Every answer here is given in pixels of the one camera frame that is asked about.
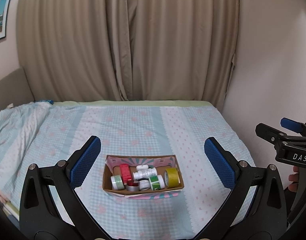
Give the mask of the person's right hand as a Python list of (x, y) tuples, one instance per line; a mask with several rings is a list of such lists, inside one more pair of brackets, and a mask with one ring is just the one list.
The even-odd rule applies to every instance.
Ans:
[(288, 185), (288, 189), (292, 192), (297, 192), (299, 188), (299, 178), (300, 178), (300, 168), (297, 166), (293, 167), (293, 174), (290, 174), (288, 177), (288, 180), (290, 181), (290, 184)]

